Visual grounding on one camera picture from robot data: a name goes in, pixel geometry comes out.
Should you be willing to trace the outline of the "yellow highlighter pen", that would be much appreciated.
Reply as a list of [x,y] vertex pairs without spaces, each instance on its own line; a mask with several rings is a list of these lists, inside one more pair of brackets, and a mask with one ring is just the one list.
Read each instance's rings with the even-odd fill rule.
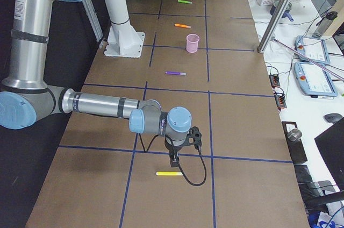
[[156,172],[157,176],[182,176],[181,172]]

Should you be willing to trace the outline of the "purple highlighter pen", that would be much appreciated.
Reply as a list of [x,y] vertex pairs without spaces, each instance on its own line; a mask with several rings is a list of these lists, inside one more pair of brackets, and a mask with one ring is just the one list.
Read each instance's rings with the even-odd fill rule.
[[186,73],[184,73],[184,72],[171,72],[171,71],[166,71],[165,74],[167,74],[167,75],[177,75],[177,76],[186,76]]

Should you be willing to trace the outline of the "pink mesh pen holder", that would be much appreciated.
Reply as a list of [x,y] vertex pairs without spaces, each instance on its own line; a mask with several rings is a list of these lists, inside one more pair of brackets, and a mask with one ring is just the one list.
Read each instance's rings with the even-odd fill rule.
[[198,51],[199,36],[197,34],[188,34],[186,37],[186,50],[189,53]]

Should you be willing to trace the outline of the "orange highlighter pen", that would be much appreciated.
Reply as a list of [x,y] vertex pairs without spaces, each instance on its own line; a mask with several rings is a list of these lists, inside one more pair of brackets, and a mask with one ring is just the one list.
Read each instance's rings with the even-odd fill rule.
[[189,25],[184,25],[184,24],[179,24],[179,23],[175,23],[174,26],[184,28],[184,29],[190,29],[191,28],[191,26],[189,26]]

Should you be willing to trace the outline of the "green highlighter pen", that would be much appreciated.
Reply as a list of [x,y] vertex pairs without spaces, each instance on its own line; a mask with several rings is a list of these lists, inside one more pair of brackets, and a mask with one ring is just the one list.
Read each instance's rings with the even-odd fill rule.
[[178,3],[182,3],[182,4],[193,4],[192,1],[186,1],[186,0],[177,0]]

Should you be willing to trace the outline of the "white mounting column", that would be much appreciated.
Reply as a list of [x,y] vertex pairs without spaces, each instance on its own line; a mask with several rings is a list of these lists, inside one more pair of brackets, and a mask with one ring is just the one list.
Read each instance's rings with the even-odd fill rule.
[[104,54],[111,57],[139,58],[145,34],[130,23],[126,0],[105,0],[111,27]]

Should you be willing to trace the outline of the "small metal cup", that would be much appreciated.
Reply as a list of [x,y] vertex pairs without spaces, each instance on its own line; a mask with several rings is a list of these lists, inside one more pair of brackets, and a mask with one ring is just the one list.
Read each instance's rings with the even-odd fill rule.
[[299,129],[291,129],[287,133],[287,138],[292,142],[296,142],[301,139],[302,135],[303,134]]

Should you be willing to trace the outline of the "near blue teach pendant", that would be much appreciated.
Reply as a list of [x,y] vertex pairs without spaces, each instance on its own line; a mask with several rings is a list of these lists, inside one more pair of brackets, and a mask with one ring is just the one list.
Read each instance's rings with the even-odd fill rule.
[[293,67],[296,81],[305,95],[336,97],[338,92],[326,71],[310,62],[296,62]]

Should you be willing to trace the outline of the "blue teach pendant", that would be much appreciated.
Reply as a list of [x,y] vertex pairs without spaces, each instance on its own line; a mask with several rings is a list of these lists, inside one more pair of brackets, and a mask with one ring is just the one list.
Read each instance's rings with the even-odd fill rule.
[[310,62],[296,62],[293,67],[296,81],[305,95],[336,97],[338,92],[326,71]]
[[298,35],[295,38],[295,49],[302,54],[302,56],[299,56],[302,61],[307,61],[306,58],[309,58],[325,65],[331,63],[324,39]]

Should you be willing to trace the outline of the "black monitor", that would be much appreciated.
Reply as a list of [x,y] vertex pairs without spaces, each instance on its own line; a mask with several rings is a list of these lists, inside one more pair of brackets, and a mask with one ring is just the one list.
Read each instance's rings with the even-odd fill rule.
[[315,142],[335,183],[343,190],[343,121],[318,135]]

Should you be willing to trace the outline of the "black computer mouse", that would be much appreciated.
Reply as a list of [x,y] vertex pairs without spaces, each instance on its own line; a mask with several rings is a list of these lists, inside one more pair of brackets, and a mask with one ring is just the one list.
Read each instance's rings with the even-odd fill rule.
[[343,116],[339,113],[328,113],[324,115],[323,118],[327,123],[335,124],[341,120]]

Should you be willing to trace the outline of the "far blue teach pendant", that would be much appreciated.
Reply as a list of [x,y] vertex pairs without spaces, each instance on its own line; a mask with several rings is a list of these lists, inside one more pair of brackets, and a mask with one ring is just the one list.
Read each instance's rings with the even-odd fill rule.
[[325,65],[331,63],[324,39],[298,35],[295,38],[295,49],[302,54],[302,56],[299,56],[302,61],[307,61],[306,58],[309,58]]

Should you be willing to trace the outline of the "clear water bottle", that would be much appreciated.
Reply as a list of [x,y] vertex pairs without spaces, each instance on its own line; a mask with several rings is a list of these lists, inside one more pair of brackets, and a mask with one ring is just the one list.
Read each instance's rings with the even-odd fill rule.
[[333,22],[333,20],[335,20],[337,18],[337,16],[338,16],[338,12],[337,11],[328,12],[322,18],[322,20],[316,25],[317,28],[313,32],[311,37],[320,39],[323,36],[323,34],[326,32],[326,30],[330,27],[330,25]]

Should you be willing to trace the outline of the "aluminium frame post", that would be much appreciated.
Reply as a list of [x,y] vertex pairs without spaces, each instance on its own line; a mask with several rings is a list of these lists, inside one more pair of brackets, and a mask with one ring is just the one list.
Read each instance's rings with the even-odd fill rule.
[[282,15],[288,5],[288,3],[290,2],[290,0],[279,0],[279,4],[276,7],[276,10],[274,11],[274,14],[271,17],[271,20],[267,26],[267,29],[264,32],[264,35],[257,47],[257,51],[259,53],[264,53],[264,51],[266,50],[269,42],[272,40],[273,38],[273,34],[276,30],[276,27],[280,21],[280,19],[282,18]]

